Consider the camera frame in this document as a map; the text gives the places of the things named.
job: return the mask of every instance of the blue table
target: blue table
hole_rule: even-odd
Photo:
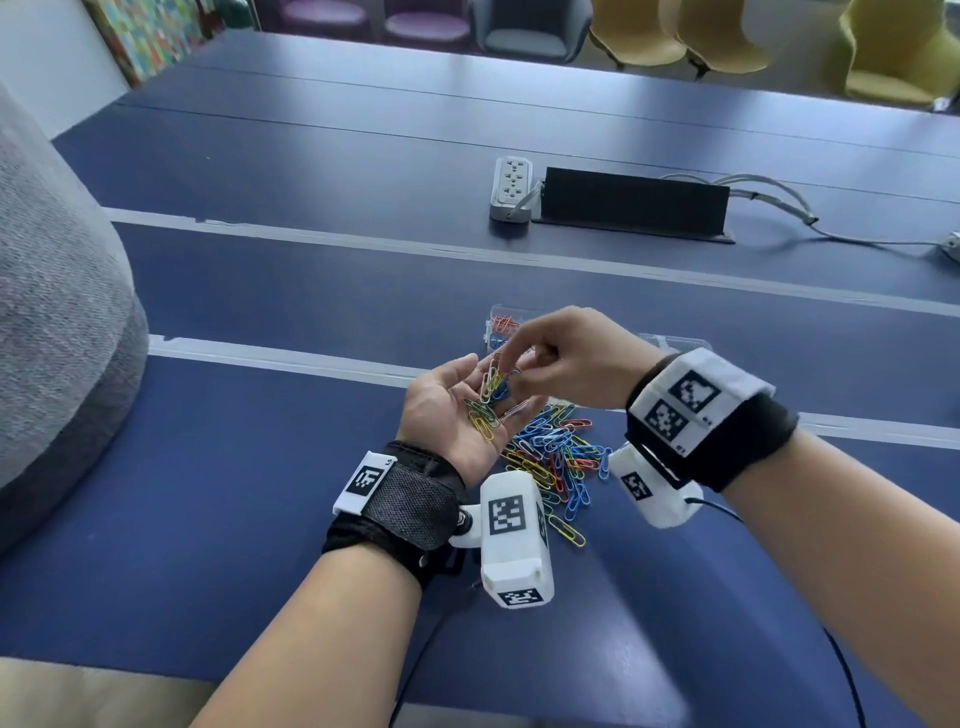
[[[160,355],[97,470],[0,564],[0,654],[223,677],[316,560],[358,459],[392,437],[397,385],[478,350],[494,303],[705,338],[804,413],[856,418],[861,439],[836,445],[960,517],[960,266],[940,253],[810,242],[739,201],[736,246],[487,218],[510,152],[766,174],[833,230],[932,237],[960,211],[958,123],[228,34],[58,140],[118,221]],[[592,440],[621,442],[622,415],[590,416]],[[943,447],[876,421],[946,428]],[[702,513],[656,531],[612,484],[592,494],[588,546],[553,540],[554,602],[475,600],[411,700],[648,728],[855,725],[815,618],[742,527]],[[474,569],[428,593],[414,648]],[[920,725],[853,670],[872,726]]]

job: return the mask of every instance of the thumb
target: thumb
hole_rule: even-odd
[[[562,360],[545,367],[528,369],[510,377],[510,394],[517,401],[536,395],[563,397],[569,374],[570,365]]]

